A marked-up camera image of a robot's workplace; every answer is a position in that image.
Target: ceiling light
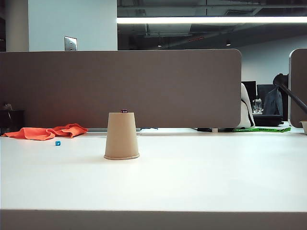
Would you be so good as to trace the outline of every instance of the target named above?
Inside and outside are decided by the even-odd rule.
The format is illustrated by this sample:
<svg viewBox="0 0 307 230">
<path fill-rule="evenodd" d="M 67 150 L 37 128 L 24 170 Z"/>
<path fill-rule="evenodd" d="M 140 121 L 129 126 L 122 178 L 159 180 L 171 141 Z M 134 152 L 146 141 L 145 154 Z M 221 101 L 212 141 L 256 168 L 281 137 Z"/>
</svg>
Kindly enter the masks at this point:
<svg viewBox="0 0 307 230">
<path fill-rule="evenodd" d="M 307 23 L 307 17 L 158 17 L 117 18 L 118 24 Z"/>
</svg>

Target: green tape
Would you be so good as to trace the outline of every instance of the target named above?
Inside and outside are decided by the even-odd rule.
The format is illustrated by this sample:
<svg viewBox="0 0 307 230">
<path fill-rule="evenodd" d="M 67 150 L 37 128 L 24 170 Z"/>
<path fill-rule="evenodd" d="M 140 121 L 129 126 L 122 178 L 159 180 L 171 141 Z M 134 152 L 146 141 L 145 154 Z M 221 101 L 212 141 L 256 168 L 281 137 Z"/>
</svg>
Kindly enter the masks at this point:
<svg viewBox="0 0 307 230">
<path fill-rule="evenodd" d="M 276 129 L 276 128 L 246 128 L 246 129 L 234 129 L 234 132 L 288 132 L 291 128 L 283 128 L 283 129 Z"/>
</svg>

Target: light switch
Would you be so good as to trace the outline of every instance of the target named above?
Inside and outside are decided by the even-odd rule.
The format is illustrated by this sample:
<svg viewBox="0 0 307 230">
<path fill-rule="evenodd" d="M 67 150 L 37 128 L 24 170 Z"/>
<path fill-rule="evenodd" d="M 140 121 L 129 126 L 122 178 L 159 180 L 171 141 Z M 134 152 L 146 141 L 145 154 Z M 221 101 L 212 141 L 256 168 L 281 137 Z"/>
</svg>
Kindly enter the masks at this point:
<svg viewBox="0 0 307 230">
<path fill-rule="evenodd" d="M 77 38 L 64 36 L 65 51 L 77 50 Z"/>
</svg>

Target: upside-down paper cup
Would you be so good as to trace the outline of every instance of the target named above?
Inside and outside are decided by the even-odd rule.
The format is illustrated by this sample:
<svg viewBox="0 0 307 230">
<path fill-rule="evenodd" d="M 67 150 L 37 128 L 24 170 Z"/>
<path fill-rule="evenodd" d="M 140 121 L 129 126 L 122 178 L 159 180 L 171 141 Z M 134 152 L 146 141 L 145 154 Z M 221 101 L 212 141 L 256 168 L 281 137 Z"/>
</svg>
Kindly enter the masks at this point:
<svg viewBox="0 0 307 230">
<path fill-rule="evenodd" d="M 305 135 L 307 135 L 307 121 L 300 121 L 300 123 L 302 123 L 303 129 L 304 129 L 304 133 L 305 133 Z"/>
<path fill-rule="evenodd" d="M 109 113 L 105 158 L 127 160 L 139 156 L 134 113 Z"/>
</svg>

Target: orange towel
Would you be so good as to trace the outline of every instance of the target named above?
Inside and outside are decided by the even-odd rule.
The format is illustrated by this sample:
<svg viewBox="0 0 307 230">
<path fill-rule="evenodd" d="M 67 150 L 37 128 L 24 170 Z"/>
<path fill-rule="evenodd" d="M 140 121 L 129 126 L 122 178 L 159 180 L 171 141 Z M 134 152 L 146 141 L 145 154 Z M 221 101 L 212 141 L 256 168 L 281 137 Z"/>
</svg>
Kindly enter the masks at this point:
<svg viewBox="0 0 307 230">
<path fill-rule="evenodd" d="M 87 131 L 88 129 L 78 124 L 68 124 L 55 128 L 21 128 L 18 132 L 5 133 L 2 136 L 19 139 L 48 140 L 55 136 L 73 138 Z"/>
</svg>

